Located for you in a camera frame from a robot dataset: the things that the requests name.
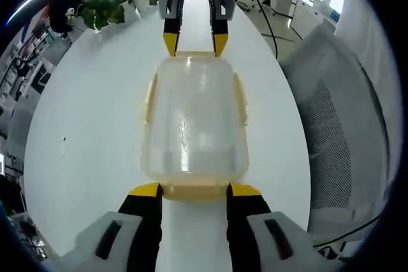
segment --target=potted plant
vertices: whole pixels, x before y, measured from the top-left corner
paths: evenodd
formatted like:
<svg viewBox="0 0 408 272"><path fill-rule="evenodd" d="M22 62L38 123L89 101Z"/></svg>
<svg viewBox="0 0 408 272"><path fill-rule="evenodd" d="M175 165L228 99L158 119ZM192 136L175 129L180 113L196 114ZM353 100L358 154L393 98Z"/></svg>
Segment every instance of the potted plant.
<svg viewBox="0 0 408 272"><path fill-rule="evenodd" d="M123 24L137 19L136 0L82 0L77 15L81 16L87 27L97 31L109 24Z"/></svg>

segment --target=plastic container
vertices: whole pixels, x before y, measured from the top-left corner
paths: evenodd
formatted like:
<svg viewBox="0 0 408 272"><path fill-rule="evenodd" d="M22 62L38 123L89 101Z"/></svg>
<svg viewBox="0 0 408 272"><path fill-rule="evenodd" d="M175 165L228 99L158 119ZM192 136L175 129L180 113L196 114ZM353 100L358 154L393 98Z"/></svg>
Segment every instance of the plastic container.
<svg viewBox="0 0 408 272"><path fill-rule="evenodd" d="M149 87L141 167L164 196L216 199L248 169L246 99L224 59L166 59Z"/></svg>

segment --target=mesh chair back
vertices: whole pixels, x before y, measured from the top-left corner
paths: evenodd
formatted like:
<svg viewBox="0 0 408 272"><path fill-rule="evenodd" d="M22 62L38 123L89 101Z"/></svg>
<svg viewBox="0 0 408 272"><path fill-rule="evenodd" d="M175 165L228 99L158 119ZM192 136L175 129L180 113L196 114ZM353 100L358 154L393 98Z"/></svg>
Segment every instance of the mesh chair back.
<svg viewBox="0 0 408 272"><path fill-rule="evenodd" d="M360 63L324 25L281 63L295 97L310 159L309 232L326 242L369 222L383 208L387 135ZM366 228L344 241L357 240Z"/></svg>

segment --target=black cable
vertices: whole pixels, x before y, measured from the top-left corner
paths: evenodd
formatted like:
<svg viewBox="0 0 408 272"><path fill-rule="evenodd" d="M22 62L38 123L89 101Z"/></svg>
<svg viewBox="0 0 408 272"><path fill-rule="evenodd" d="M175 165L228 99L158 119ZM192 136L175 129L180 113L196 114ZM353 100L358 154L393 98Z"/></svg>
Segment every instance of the black cable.
<svg viewBox="0 0 408 272"><path fill-rule="evenodd" d="M269 27L269 30L270 30L270 34L272 35L272 38L273 38L273 43L275 44L275 51L276 51L275 56L276 56L276 59L278 59L278 45L276 44L275 34L274 34L273 31L272 31L272 27L271 27L270 24L269 24L268 17L266 17L266 14L265 14L265 11L264 11L263 8L262 8L261 2L260 2L259 0L256 0L256 2L258 3L259 7L261 8L262 14L263 14L263 16L265 17L266 23L268 24L268 27Z"/></svg>
<svg viewBox="0 0 408 272"><path fill-rule="evenodd" d="M333 240L331 240L331 241L327 241L327 242L324 242L324 243L320 243L320 244L318 244L318 245L314 245L313 247L314 247L314 248L323 247L323 246L325 246L325 245L329 245L329 244L332 244L332 243L334 243L334 242L336 242L336 241L338 241L338 240L341 240L341 239L343 239L343 238L345 238L345 237L347 237L347 236L350 236L350 235L352 235L352 234L354 234L354 233L356 233L356 232L358 232L358 231L360 231L360 230L366 228L366 227L369 226L370 224L374 223L375 221L377 221L377 219L378 219L379 217L380 217L380 215L376 216L376 217L373 218L372 220L368 221L366 224L363 224L362 226L357 227L356 229L353 229L352 231L348 232L347 234L344 234L343 236L340 236L340 237L338 237L338 238L335 238L335 239L333 239Z"/></svg>

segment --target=round table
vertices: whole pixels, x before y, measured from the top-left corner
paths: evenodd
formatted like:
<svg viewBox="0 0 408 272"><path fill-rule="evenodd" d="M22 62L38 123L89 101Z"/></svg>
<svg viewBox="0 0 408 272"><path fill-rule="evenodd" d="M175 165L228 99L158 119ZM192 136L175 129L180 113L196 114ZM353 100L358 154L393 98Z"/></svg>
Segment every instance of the round table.
<svg viewBox="0 0 408 272"><path fill-rule="evenodd" d="M37 105L25 151L25 197L36 226L59 254L126 194L140 171L143 104L168 56L158 12L127 27L86 31L57 66ZM212 51L207 0L186 0L178 50ZM286 78L239 9L222 57L247 94L249 169L242 182L273 211L307 228L310 172L302 122ZM157 271L228 271L226 203L163 200Z"/></svg>

